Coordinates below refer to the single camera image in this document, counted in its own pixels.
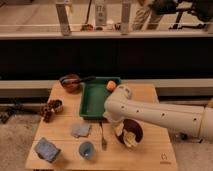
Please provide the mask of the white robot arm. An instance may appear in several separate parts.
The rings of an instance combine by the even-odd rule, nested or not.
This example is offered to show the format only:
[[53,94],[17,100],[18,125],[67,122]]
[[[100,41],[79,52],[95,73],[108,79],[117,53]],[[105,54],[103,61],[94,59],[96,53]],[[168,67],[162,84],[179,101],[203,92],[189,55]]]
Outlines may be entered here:
[[144,121],[213,142],[213,108],[142,102],[132,99],[132,89],[121,84],[104,102],[111,123],[125,118]]

